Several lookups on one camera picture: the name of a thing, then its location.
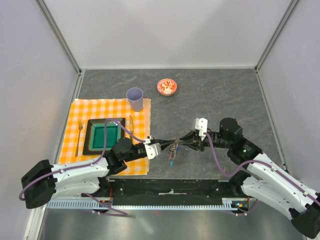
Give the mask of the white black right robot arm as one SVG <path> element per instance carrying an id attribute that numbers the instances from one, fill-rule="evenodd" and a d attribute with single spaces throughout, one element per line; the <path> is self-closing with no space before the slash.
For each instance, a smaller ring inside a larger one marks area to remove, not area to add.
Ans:
<path id="1" fill-rule="evenodd" d="M 234 118 L 224 118 L 219 131 L 208 130 L 208 120 L 196 118 L 195 135 L 201 148 L 210 146 L 216 159 L 216 148 L 227 148 L 227 155 L 237 165 L 232 173 L 221 173 L 232 180 L 229 191 L 235 197 L 243 194 L 256 198 L 285 215 L 305 237 L 315 239 L 320 232 L 320 194 L 301 183 L 258 146 L 243 136 Z"/>

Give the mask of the metal chain keyring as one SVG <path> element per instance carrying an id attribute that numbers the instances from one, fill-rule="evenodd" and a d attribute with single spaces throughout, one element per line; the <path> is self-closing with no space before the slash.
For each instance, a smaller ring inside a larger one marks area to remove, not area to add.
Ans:
<path id="1" fill-rule="evenodd" d="M 175 139 L 175 143 L 173 143 L 173 144 L 170 146 L 170 148 L 169 148 L 169 153 L 168 153 L 168 159 L 169 159 L 169 161 L 170 161 L 170 160 L 173 160 L 173 161 L 174 161 L 174 159 L 175 159 L 175 157 L 176 157 L 176 153 L 177 153 L 176 148 L 177 148 L 177 146 L 179 145 L 179 143 L 180 143 L 180 141 L 179 141 L 178 139 Z"/>

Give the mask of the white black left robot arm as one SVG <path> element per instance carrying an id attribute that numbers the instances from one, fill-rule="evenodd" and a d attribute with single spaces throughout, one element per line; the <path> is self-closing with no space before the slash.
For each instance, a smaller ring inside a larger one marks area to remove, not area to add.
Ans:
<path id="1" fill-rule="evenodd" d="M 130 138 L 121 137 L 109 151 L 87 161 L 50 164 L 47 159 L 41 160 L 21 178 L 22 191 L 18 198 L 27 209 L 35 209 L 56 197 L 94 193 L 104 197 L 110 185 L 103 178 L 121 173 L 127 169 L 127 162 L 145 157 L 154 159 L 174 144 L 180 141 L 148 137 L 133 144 Z"/>

